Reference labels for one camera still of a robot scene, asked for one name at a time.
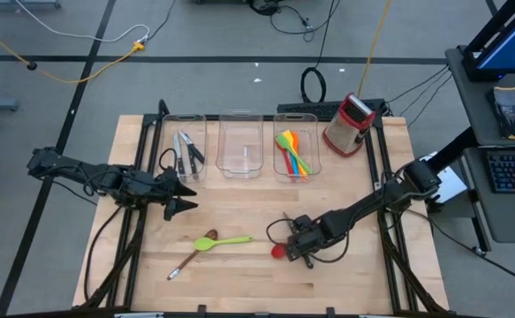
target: wooden tabletop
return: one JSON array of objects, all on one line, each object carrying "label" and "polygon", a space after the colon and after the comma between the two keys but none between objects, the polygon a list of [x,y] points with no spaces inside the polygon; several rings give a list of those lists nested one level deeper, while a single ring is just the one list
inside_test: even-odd
[{"label": "wooden tabletop", "polygon": [[[133,163],[141,120],[142,116],[120,117],[110,163]],[[390,162],[396,170],[413,159],[408,131],[401,117],[386,117],[383,122]],[[325,125],[319,124],[319,133]],[[350,158],[342,158],[320,139],[322,172],[317,178],[308,184],[281,183],[273,170],[272,123],[265,122],[263,128],[261,175],[232,179],[225,178],[216,167],[219,123],[208,121],[206,176],[199,184],[188,184],[198,195],[187,199],[200,206],[174,216],[171,222],[163,220],[163,207],[149,206],[132,310],[195,312],[203,304],[214,313],[320,314],[325,313],[326,307],[334,307],[338,314],[391,314],[375,214],[357,222],[350,232],[351,243],[344,259],[334,264],[317,262],[314,269],[307,269],[301,260],[273,259],[272,244],[265,235],[266,226],[283,217],[283,212],[290,217],[308,214],[314,218],[331,209],[348,207],[370,194],[373,187],[365,148]],[[376,133],[373,135],[381,171]],[[88,246],[115,209],[111,198],[100,198]],[[413,204],[413,209],[426,213],[419,202]],[[120,213],[104,230],[95,246],[90,291],[102,282],[113,265],[122,216]],[[437,303],[447,308],[428,222],[408,213],[402,220],[413,272]],[[254,242],[217,246],[200,253],[175,279],[167,281],[170,272],[193,251],[194,240],[210,229],[216,229],[221,239],[253,235]],[[271,233],[277,239],[290,235],[284,223]],[[317,255],[333,258],[343,248],[342,242]],[[75,305],[84,301],[84,268],[85,262]],[[402,307],[407,308],[403,279],[398,270],[397,273]],[[120,286],[126,278],[125,270]],[[123,294],[124,288],[120,287],[118,303]]]}]

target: plastic container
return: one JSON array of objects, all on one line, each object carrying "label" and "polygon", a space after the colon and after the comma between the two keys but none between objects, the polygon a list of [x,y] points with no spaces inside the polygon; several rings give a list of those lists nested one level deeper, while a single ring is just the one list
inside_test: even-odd
[{"label": "plastic container", "polygon": [[216,167],[227,178],[257,178],[263,167],[263,115],[254,110],[220,114]]},{"label": "plastic container", "polygon": [[[279,149],[276,137],[286,131],[298,135],[299,144],[297,152],[299,157],[308,165],[310,173],[302,177],[297,173],[290,173],[284,159],[284,152]],[[322,171],[320,163],[320,150],[318,145],[318,118],[312,114],[277,114],[273,118],[273,167],[276,179],[280,182],[306,183],[313,181]]]},{"label": "plastic container", "polygon": [[[204,157],[204,163],[189,154],[186,141],[179,132],[186,134],[186,136],[192,140],[196,149],[198,149],[200,154]],[[184,174],[179,172],[179,179],[183,183],[202,181],[206,177],[206,166],[208,164],[208,160],[206,158],[206,147],[208,144],[206,117],[204,115],[183,114],[167,115],[163,118],[163,130],[161,139],[159,140],[157,154],[157,158],[160,159],[160,162],[157,162],[156,168],[158,173],[163,172],[160,164],[165,168],[173,166],[174,164],[174,155],[172,151],[168,151],[164,157],[161,157],[161,154],[168,148],[175,148],[175,134],[178,137],[178,144],[180,146],[180,153],[184,167]]]}]

